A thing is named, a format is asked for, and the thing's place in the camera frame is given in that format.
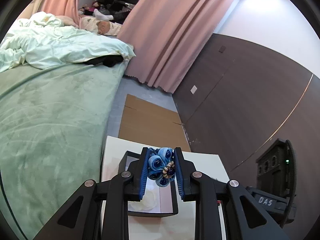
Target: blue fabric flower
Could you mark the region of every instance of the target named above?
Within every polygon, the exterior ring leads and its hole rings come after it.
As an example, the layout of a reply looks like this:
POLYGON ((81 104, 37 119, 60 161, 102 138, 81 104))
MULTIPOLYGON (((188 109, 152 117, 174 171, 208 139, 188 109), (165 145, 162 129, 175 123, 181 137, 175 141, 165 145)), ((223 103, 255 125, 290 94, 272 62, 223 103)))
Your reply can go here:
POLYGON ((166 187, 175 179, 174 161, 171 148, 149 148, 148 178, 155 180, 159 187, 166 187))

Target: gray floor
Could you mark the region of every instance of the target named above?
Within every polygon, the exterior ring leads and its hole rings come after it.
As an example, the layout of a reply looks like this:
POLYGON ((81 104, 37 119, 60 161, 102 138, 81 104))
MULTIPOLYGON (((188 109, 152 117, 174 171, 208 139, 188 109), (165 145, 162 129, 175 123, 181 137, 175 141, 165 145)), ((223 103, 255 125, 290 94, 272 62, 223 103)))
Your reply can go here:
POLYGON ((171 94, 148 87, 129 77, 121 79, 108 119, 107 135, 118 137, 122 112, 127 94, 177 112, 171 94))

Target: cardboard sheet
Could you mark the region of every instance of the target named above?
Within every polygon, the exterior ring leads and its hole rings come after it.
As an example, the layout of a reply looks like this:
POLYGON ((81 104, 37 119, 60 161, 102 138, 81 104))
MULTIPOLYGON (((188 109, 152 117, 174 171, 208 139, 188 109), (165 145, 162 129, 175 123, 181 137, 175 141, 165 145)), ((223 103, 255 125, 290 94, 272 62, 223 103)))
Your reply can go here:
POLYGON ((127 95, 119 138, 190 152, 178 113, 127 95))

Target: brown wardrobe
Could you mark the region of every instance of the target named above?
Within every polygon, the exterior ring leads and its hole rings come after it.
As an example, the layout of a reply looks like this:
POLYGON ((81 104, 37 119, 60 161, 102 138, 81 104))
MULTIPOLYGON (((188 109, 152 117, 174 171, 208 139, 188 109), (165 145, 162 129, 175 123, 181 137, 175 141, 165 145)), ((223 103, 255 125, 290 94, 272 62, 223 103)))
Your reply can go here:
POLYGON ((275 139, 292 142, 298 209, 284 230, 303 239, 320 214, 320 79, 264 46, 213 34, 173 99, 191 150, 218 154, 243 186, 256 186, 255 161, 275 139))

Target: green blanket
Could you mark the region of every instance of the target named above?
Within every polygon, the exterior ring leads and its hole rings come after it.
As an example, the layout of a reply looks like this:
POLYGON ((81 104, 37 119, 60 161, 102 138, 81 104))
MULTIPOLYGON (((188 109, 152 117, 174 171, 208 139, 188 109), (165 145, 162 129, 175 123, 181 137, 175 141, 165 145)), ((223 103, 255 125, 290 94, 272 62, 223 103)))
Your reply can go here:
MULTIPOLYGON (((99 181, 107 119, 126 65, 25 65, 0 73, 1 176, 28 239, 85 180, 99 181)), ((22 239, 2 196, 0 210, 22 239)))

